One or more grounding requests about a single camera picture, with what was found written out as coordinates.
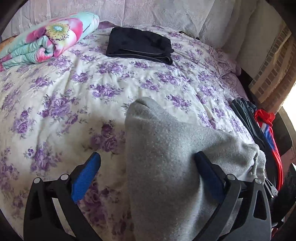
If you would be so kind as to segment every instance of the curtain fold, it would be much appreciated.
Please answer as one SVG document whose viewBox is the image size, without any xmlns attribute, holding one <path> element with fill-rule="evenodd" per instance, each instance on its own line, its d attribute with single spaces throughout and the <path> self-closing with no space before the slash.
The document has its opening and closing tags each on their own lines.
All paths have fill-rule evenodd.
<svg viewBox="0 0 296 241">
<path fill-rule="evenodd" d="M 258 107 L 277 113 L 296 82 L 296 40 L 285 23 L 249 88 Z"/>
</svg>

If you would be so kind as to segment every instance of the bed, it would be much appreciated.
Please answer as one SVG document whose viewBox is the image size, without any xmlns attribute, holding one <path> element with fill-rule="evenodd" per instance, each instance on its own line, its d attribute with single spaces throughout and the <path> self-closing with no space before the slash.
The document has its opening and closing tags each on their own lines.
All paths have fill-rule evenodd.
<svg viewBox="0 0 296 241">
<path fill-rule="evenodd" d="M 0 73 L 0 209 L 21 237 L 32 180 L 71 173 L 97 151 L 102 166 L 79 207 L 103 240 L 132 240 L 124 120 L 139 97 L 152 97 L 180 121 L 253 143 L 229 106 L 235 98 L 247 98 L 235 62 L 167 27 L 129 27 L 169 38 L 173 65 L 105 56 L 112 28 L 104 28 L 58 59 Z M 73 234 L 58 203 L 56 208 Z"/>
</svg>

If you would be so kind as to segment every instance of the red garment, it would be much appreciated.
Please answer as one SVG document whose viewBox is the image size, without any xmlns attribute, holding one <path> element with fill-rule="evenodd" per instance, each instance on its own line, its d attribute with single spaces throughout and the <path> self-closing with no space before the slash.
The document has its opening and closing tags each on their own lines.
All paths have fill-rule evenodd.
<svg viewBox="0 0 296 241">
<path fill-rule="evenodd" d="M 265 110 L 256 110 L 255 114 L 254 114 L 254 118 L 255 120 L 258 122 L 258 117 L 261 118 L 261 120 L 268 124 L 270 127 L 272 127 L 272 122 L 274 121 L 274 118 L 276 117 L 274 113 L 268 113 Z"/>
<path fill-rule="evenodd" d="M 271 149 L 272 155 L 276 160 L 276 166 L 278 169 L 278 183 L 277 183 L 277 190 L 280 190 L 281 186 L 283 185 L 284 181 L 284 173 L 283 173 L 283 166 L 281 163 L 281 157 L 279 155 L 279 151 L 277 149 L 276 143 L 274 141 L 274 133 L 272 130 L 272 121 L 275 118 L 274 113 L 268 113 L 265 110 L 257 110 L 254 114 L 255 120 L 258 122 L 261 130 L 263 131 Z"/>
</svg>

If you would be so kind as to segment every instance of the wall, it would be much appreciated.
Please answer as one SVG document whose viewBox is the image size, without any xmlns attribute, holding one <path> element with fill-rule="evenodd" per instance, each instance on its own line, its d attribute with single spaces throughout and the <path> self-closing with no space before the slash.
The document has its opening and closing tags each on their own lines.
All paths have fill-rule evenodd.
<svg viewBox="0 0 296 241">
<path fill-rule="evenodd" d="M 259 0 L 250 18 L 237 62 L 254 78 L 280 31 L 282 18 L 265 0 Z"/>
</svg>

